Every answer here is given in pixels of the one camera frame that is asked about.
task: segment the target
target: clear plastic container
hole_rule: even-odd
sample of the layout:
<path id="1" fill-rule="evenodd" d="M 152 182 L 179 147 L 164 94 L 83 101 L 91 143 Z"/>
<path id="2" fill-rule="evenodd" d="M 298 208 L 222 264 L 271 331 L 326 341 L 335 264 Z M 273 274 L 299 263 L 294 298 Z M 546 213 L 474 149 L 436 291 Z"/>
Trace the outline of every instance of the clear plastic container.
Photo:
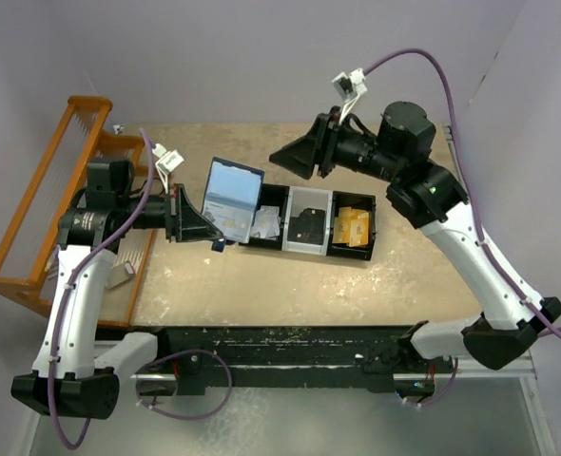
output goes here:
<path id="1" fill-rule="evenodd" d="M 327 255 L 333 192 L 290 187 L 282 232 L 282 250 Z"/>

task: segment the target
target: wooden table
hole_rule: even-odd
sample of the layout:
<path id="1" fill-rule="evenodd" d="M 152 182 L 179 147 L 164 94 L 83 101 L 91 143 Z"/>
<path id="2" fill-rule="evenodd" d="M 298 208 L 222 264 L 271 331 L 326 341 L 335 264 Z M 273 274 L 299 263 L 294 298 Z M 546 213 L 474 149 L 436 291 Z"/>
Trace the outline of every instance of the wooden table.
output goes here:
<path id="1" fill-rule="evenodd" d="M 480 312 L 470 290 L 432 242 L 385 198 L 386 184 L 346 169 L 302 180 L 268 162 L 308 124 L 151 125 L 149 136 L 179 148 L 175 182 L 197 208 L 215 156 L 262 169 L 265 182 L 377 196 L 371 261 L 267 252 L 241 246 L 223 254 L 210 242 L 168 243 L 157 233 L 133 325 L 398 325 Z M 453 169 L 441 127 L 432 157 Z M 127 129 L 135 133 L 136 127 Z"/>

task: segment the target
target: yellow card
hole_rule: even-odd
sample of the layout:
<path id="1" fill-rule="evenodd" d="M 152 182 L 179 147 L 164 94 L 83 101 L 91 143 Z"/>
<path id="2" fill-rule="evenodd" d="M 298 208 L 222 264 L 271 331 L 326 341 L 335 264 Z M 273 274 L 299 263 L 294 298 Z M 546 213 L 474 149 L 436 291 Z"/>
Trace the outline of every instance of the yellow card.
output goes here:
<path id="1" fill-rule="evenodd" d="M 350 220 L 348 247 L 362 247 L 369 242 L 369 212 L 365 211 Z"/>
<path id="2" fill-rule="evenodd" d="M 350 223 L 348 217 L 336 217 L 334 219 L 334 237 L 332 244 L 347 244 L 350 241 Z"/>
<path id="3" fill-rule="evenodd" d="M 353 208 L 348 207 L 340 207 L 338 217 L 350 217 L 353 215 Z"/>
<path id="4" fill-rule="evenodd" d="M 360 215 L 362 215 L 362 214 L 368 214 L 368 212 L 367 212 L 367 211 L 363 211 L 362 209 L 353 209 L 353 210 L 351 211 L 351 213 L 350 213 L 350 216 L 351 216 L 352 218 L 354 218 L 354 217 L 360 216 Z"/>

